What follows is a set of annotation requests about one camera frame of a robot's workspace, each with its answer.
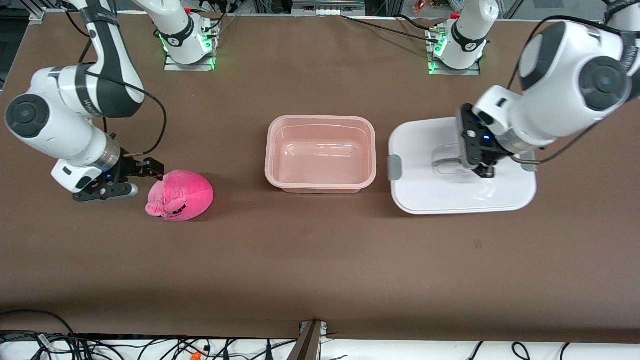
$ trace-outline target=pink stuffed animal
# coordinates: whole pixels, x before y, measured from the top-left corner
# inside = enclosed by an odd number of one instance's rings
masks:
[[[185,221],[205,212],[212,202],[213,188],[204,177],[174,170],[151,187],[145,210],[164,221]]]

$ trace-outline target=plush toy face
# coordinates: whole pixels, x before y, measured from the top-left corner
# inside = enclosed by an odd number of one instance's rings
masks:
[[[174,170],[151,187],[147,213],[164,221],[185,221],[205,212],[213,202],[213,188],[202,176]]]

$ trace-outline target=pink food container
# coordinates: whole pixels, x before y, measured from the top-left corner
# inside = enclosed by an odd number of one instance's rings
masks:
[[[267,180],[290,193],[356,193],[376,177],[376,136],[361,117],[287,115],[269,126]]]

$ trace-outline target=brown table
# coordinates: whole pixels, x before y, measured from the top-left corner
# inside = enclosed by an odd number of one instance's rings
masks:
[[[345,338],[640,340],[640,102],[541,167],[523,210],[417,217],[391,198],[391,131],[505,85],[532,23],[496,24],[482,76],[452,77],[428,75],[424,42],[339,17],[241,17],[215,71],[163,72],[150,19],[120,19],[145,88],[169,112],[153,156],[203,174],[216,200],[194,221],[165,223],[144,211],[153,180],[137,179],[135,198],[77,204],[49,175],[55,160],[2,127],[1,309],[55,311],[77,332],[290,338],[322,318]],[[75,63],[84,41],[64,15],[31,26],[0,108],[34,71]],[[351,196],[273,188],[267,129],[288,114],[370,120],[373,185]],[[136,152],[160,124],[147,100],[109,129]],[[42,317],[1,326],[61,330]]]

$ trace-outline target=embroidered eye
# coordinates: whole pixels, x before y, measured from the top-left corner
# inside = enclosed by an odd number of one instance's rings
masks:
[[[182,207],[176,211],[173,211],[172,214],[174,215],[178,215],[179,213],[182,213],[182,210],[184,210],[187,207],[187,204],[182,205]]]

